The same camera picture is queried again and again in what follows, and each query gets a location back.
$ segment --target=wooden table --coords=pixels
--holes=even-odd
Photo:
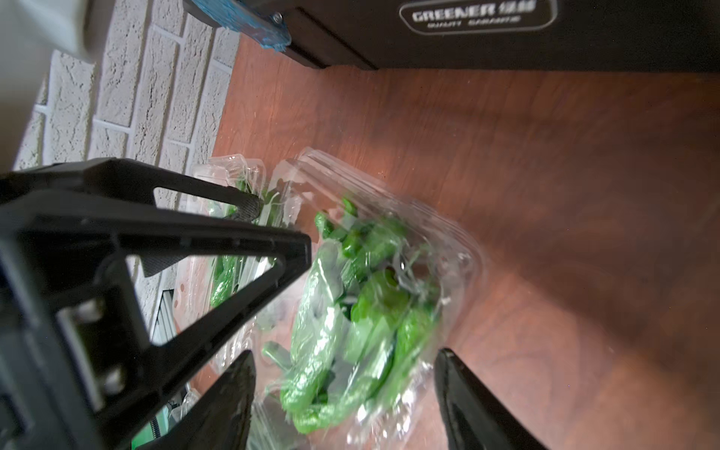
[[[720,448],[720,78],[314,71],[243,38],[215,155],[305,146],[484,246],[450,346],[548,447]]]

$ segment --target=blue tape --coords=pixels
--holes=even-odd
[[[285,25],[273,25],[260,18],[252,9],[236,0],[192,0],[220,26],[251,37],[263,48],[284,52],[290,45],[290,33]]]

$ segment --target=black label plate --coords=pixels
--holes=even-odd
[[[402,21],[421,35],[540,30],[556,17],[556,0],[430,0],[400,6]]]

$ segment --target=white surface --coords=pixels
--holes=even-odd
[[[47,87],[38,91],[40,79],[33,81],[35,111],[31,122],[22,118],[27,126],[16,168],[40,158],[126,156],[187,173],[190,161],[207,161],[239,35],[179,16],[175,3],[180,1],[117,0],[104,54],[94,65],[55,53]],[[173,197],[162,203],[176,204]],[[138,272],[136,291],[148,325],[161,282],[172,288],[175,275],[144,279]]]
[[[185,44],[180,53],[175,77],[175,90],[183,95],[175,96],[170,106],[167,133],[169,139],[189,143],[207,70],[212,29],[194,17],[188,17],[185,26]]]

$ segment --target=brick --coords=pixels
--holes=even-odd
[[[91,119],[95,66],[54,52],[50,64],[53,85],[48,97],[53,112],[48,120],[49,147],[44,163],[82,161],[86,154]]]
[[[192,16],[188,17],[186,27],[185,45],[179,56],[168,118],[167,137],[189,143],[207,70],[212,29]]]
[[[233,67],[235,54],[238,52],[240,33],[227,28],[219,28],[215,32],[215,44],[212,48],[212,59],[226,66]]]
[[[128,158],[147,164],[158,162],[165,113],[173,82],[177,44],[150,32],[138,86],[138,115]]]
[[[153,2],[153,24],[176,36],[182,36],[185,10],[182,0],[155,0]]]
[[[45,129],[45,115],[32,112],[25,129],[20,150],[17,153],[14,170],[36,167],[42,163],[42,132]]]
[[[163,145],[163,151],[160,155],[161,168],[166,168],[169,171],[183,173],[185,167],[185,160],[187,158],[187,148],[177,144],[165,143]],[[158,208],[175,210],[177,209],[177,191],[171,191],[170,189],[156,188],[155,189],[155,203]]]
[[[96,117],[130,126],[143,56],[147,0],[116,0],[102,58]]]
[[[122,158],[127,145],[127,133],[93,125],[90,137],[90,158]]]
[[[35,98],[36,104],[48,104],[48,76],[42,79],[40,89],[37,90],[37,98]]]
[[[204,98],[197,119],[195,154],[192,165],[205,164],[212,154],[229,85],[229,73],[213,67],[208,69],[203,93]]]

